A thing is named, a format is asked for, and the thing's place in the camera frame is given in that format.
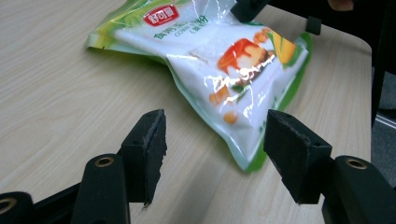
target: black bracket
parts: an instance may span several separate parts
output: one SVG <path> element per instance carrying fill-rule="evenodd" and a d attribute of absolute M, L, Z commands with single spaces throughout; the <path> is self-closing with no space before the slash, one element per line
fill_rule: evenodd
<path fill-rule="evenodd" d="M 88 161 L 81 183 L 35 204 L 26 192 L 0 194 L 0 223 L 130 223 L 129 203 L 152 203 L 165 132 L 163 110 L 148 112 L 117 154 Z"/>
<path fill-rule="evenodd" d="M 306 19 L 306 26 L 305 30 L 308 33 L 311 33 L 313 35 L 320 35 L 320 30 L 321 30 L 321 19 L 318 19 L 316 17 L 309 16 Z"/>
<path fill-rule="evenodd" d="M 240 22 L 253 21 L 270 0 L 237 0 L 231 12 Z"/>
<path fill-rule="evenodd" d="M 318 203 L 329 223 L 396 223 L 396 192 L 368 161 L 333 160 L 332 146 L 295 117 L 269 110 L 264 151 L 296 203 Z"/>

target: red logo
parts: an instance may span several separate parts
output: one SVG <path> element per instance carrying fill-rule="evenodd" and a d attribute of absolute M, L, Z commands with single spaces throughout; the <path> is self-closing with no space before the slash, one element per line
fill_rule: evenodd
<path fill-rule="evenodd" d="M 152 26 L 159 26 L 177 18 L 178 11 L 175 5 L 156 7 L 143 16 L 143 20 Z"/>

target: wooden table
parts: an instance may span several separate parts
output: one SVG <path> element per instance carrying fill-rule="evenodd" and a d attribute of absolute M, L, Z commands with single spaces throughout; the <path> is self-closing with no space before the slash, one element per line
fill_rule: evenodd
<path fill-rule="evenodd" d="M 321 204 L 294 203 L 269 160 L 259 172 L 241 172 L 166 66 L 83 46 L 123 1 L 0 3 L 0 193 L 26 191 L 38 202 L 76 184 L 89 159 L 117 152 L 143 114 L 164 108 L 162 177 L 148 209 L 131 204 L 132 223 L 323 222 Z M 305 25 L 270 6 L 258 21 L 289 39 Z M 371 49 L 327 26 L 313 41 L 311 62 L 287 112 L 328 141 L 332 157 L 368 161 Z"/>

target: cartoon illustration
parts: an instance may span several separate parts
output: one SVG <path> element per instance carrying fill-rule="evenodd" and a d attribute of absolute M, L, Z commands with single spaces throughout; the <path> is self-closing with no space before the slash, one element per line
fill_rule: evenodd
<path fill-rule="evenodd" d="M 270 39 L 274 45 L 273 50 L 267 50 L 260 46 Z M 283 67 L 292 66 L 295 58 L 298 57 L 299 50 L 289 40 L 281 37 L 269 28 L 263 28 L 253 36 L 253 41 L 242 38 L 233 43 L 218 61 L 219 70 L 227 74 L 217 90 L 209 95 L 209 101 L 213 106 L 236 104 L 235 99 L 241 98 L 248 85 L 261 75 L 267 64 L 271 63 L 275 56 L 283 64 Z M 236 92 L 232 97 L 230 91 Z M 224 121 L 229 124 L 237 122 L 236 111 L 228 107 L 231 111 L 223 115 Z"/>

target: snack bag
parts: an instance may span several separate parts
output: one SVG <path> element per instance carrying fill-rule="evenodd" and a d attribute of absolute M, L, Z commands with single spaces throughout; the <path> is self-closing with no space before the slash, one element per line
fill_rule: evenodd
<path fill-rule="evenodd" d="M 227 143 L 244 171 L 259 169 L 268 109 L 282 109 L 309 56 L 308 34 L 291 43 L 241 23 L 234 0 L 128 0 L 86 45 L 141 54 L 168 65 L 182 94 Z"/>

